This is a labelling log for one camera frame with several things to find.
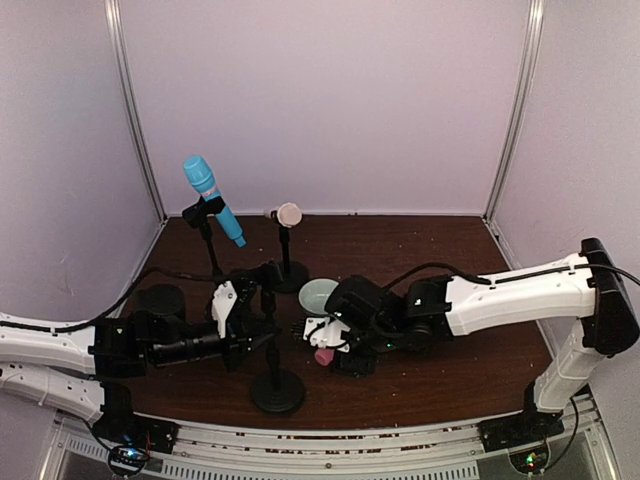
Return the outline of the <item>pink toy microphone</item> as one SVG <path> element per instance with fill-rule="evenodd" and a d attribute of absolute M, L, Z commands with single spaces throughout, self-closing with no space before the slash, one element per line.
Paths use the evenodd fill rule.
<path fill-rule="evenodd" d="M 322 367 L 329 367 L 334 361 L 335 351 L 332 349 L 317 349 L 314 353 L 316 362 Z"/>

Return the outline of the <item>black microphone stand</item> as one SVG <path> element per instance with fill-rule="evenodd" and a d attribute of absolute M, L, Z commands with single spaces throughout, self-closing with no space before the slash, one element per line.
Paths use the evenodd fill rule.
<path fill-rule="evenodd" d="M 281 261 L 278 263 L 283 282 L 276 287 L 278 293 L 294 294 L 310 279 L 308 268 L 301 262 L 291 259 L 289 229 L 279 227 L 279 242 L 281 245 Z"/>
<path fill-rule="evenodd" d="M 258 268 L 257 282 L 260 286 L 261 312 L 267 324 L 275 327 L 275 290 L 283 283 L 278 265 L 274 261 L 262 264 Z M 306 389 L 298 375 L 282 368 L 277 336 L 278 333 L 275 333 L 266 342 L 267 370 L 252 380 L 250 397 L 253 405 L 263 414 L 289 417 L 303 405 Z"/>
<path fill-rule="evenodd" d="M 201 238 L 206 244 L 213 276 L 221 275 L 222 270 L 218 263 L 213 244 L 213 232 L 209 217 L 221 213 L 225 206 L 225 202 L 220 197 L 212 200 L 205 200 L 203 197 L 200 197 L 194 204 L 182 211 L 182 219 L 192 229 L 199 231 Z"/>

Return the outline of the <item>blue toy microphone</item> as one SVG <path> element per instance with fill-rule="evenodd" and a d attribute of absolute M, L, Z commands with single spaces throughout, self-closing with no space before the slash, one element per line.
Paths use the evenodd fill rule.
<path fill-rule="evenodd" d="M 183 169 L 189 184 L 200 196 L 195 204 L 182 212 L 183 219 L 192 228 L 199 228 L 213 215 L 227 237 L 238 248 L 243 248 L 247 244 L 243 229 L 222 198 L 214 173 L 206 160 L 199 155 L 192 156 L 184 162 Z"/>

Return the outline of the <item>cream toy microphone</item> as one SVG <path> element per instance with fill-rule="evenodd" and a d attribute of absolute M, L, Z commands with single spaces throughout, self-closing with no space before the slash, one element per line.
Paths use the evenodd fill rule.
<path fill-rule="evenodd" d="M 302 211 L 293 202 L 281 204 L 276 208 L 266 209 L 264 216 L 284 228 L 293 228 L 302 221 Z"/>

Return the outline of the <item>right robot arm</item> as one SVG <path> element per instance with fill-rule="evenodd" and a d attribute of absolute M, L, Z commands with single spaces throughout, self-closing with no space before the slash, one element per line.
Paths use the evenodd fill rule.
<path fill-rule="evenodd" d="M 494 327 L 571 318 L 570 335 L 525 403 L 538 415 L 557 415 L 604 358 L 639 339 L 624 285 L 630 276 L 597 238 L 582 240 L 577 253 L 521 270 L 477 276 L 439 267 L 443 275 L 413 282 L 404 295 L 361 275 L 341 281 L 325 303 L 330 327 L 340 330 L 338 345 L 369 354 L 423 352 Z"/>

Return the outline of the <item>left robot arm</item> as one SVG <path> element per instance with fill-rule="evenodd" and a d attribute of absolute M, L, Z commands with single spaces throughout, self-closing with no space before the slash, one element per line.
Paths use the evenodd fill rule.
<path fill-rule="evenodd" d="M 186 297 L 172 284 L 140 289 L 126 317 L 103 313 L 91 320 L 55 322 L 1 316 L 1 363 L 15 377 L 5 386 L 72 413 L 91 424 L 132 416 L 122 380 L 210 358 L 235 370 L 245 355 L 272 340 L 273 295 L 283 277 L 266 263 L 212 278 L 204 320 L 186 318 Z"/>

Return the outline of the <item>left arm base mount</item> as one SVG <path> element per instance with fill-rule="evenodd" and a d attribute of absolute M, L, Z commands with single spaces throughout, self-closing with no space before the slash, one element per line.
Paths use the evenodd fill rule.
<path fill-rule="evenodd" d="M 103 395 L 100 415 L 86 425 L 107 451 L 107 466 L 113 474 L 129 479 L 145 468 L 152 453 L 173 452 L 179 430 L 175 422 L 136 414 L 131 393 L 123 385 L 99 382 L 98 391 Z"/>

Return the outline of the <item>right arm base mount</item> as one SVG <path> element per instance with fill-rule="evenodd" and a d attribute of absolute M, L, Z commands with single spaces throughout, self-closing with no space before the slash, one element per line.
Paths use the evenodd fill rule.
<path fill-rule="evenodd" d="M 551 466 L 549 438 L 564 432 L 561 416 L 561 412 L 537 410 L 531 382 L 525 390 L 521 412 L 478 424 L 484 451 L 514 450 L 510 462 L 519 473 L 540 475 Z"/>

